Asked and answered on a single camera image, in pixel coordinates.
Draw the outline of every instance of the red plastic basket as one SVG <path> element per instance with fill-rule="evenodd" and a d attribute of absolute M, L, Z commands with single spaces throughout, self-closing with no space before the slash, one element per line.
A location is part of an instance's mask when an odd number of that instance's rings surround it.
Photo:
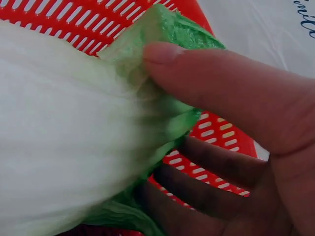
<path fill-rule="evenodd" d="M 172 11 L 211 28 L 195 0 L 0 0 L 0 18 L 44 34 L 70 42 L 89 55 L 110 45 L 128 26 L 133 24 L 152 4 L 161 3 Z M 253 141 L 241 130 L 216 115 L 204 113 L 193 129 L 192 136 L 206 142 L 256 157 Z M 165 158 L 177 169 L 201 181 L 241 195 L 248 192 L 205 171 L 177 151 Z M 86 226 L 66 235 L 82 235 Z M 137 236 L 138 233 L 93 227 L 92 235 Z"/>

